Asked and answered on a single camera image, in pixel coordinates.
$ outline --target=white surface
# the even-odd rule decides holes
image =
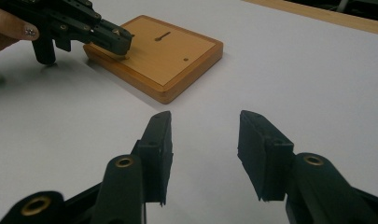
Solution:
[[[81,43],[37,63],[30,43],[0,53],[0,219],[20,199],[65,199],[102,181],[150,117],[171,110],[175,159],[167,205],[148,223],[288,223],[285,203],[258,202],[237,158],[242,109],[296,145],[329,158],[378,196],[378,35],[238,0],[111,0],[114,23],[139,15],[222,41],[224,56],[169,105],[88,61]]]

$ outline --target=screw hole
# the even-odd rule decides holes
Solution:
[[[311,165],[321,166],[324,164],[323,161],[316,156],[305,156],[304,160]]]
[[[155,41],[161,41],[164,37],[168,36],[170,33],[171,33],[171,32],[167,32],[167,33],[165,33],[164,35],[161,35],[161,36],[155,38],[154,40],[155,40]]]
[[[133,164],[133,159],[131,158],[122,158],[118,161],[116,161],[116,166],[120,168],[128,167]]]
[[[23,216],[29,217],[37,215],[47,209],[51,204],[51,199],[47,196],[39,196],[29,201],[21,210]]]

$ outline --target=wooden block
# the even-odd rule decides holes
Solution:
[[[134,35],[126,56],[93,44],[84,46],[87,56],[163,104],[172,102],[223,54],[222,42],[148,16],[121,26]]]

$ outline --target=black tool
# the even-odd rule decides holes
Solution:
[[[131,34],[102,19],[87,0],[0,0],[0,8],[35,25],[40,37],[33,41],[35,55],[42,64],[53,64],[55,52],[71,50],[71,40],[90,43],[118,55],[130,49]]]
[[[262,115],[241,112],[238,157],[259,200],[287,194],[292,224],[378,224],[377,197],[352,188],[326,158],[293,147]]]
[[[144,224],[146,203],[165,204],[172,166],[171,113],[153,116],[131,155],[106,167],[102,183],[63,200],[43,191],[16,203],[0,224]]]

